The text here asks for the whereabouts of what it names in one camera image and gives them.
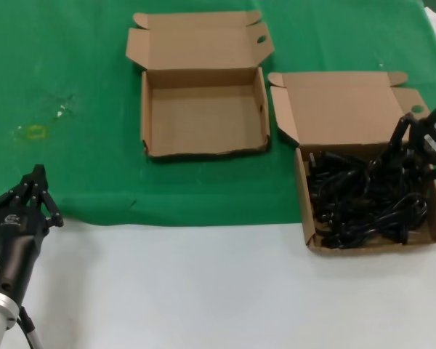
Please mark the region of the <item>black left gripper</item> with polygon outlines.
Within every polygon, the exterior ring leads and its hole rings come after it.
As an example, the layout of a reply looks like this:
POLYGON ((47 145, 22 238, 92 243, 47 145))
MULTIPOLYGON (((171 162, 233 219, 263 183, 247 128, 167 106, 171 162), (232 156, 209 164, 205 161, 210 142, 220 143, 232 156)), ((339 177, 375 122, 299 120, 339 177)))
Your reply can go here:
POLYGON ((15 302, 24 300, 44 237, 49 228, 62 226, 62 214, 47 190, 45 167, 37 164, 12 189, 12 200, 0 201, 1 294, 15 302))

